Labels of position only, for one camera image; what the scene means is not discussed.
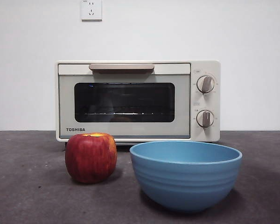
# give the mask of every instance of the white wall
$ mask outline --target white wall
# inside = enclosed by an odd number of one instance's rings
[[[54,130],[57,60],[216,59],[221,129],[280,130],[280,0],[0,0],[0,130]]]

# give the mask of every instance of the electrical outlet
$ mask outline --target electrical outlet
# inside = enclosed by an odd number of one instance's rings
[[[81,20],[102,20],[102,0],[81,0]]]

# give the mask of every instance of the dark gray mat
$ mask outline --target dark gray mat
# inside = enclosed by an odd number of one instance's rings
[[[84,185],[67,174],[55,132],[0,132],[0,224],[280,224],[280,132],[221,132],[219,144],[243,153],[235,188],[216,206],[186,215],[140,190],[127,147],[118,148],[108,180]]]

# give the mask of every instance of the toaster oven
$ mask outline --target toaster oven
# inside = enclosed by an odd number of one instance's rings
[[[108,133],[117,145],[220,138],[218,61],[59,61],[56,139]]]

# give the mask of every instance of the apple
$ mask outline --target apple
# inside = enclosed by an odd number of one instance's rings
[[[65,149],[65,165],[71,177],[82,183],[97,183],[115,170],[117,150],[106,133],[76,134]]]

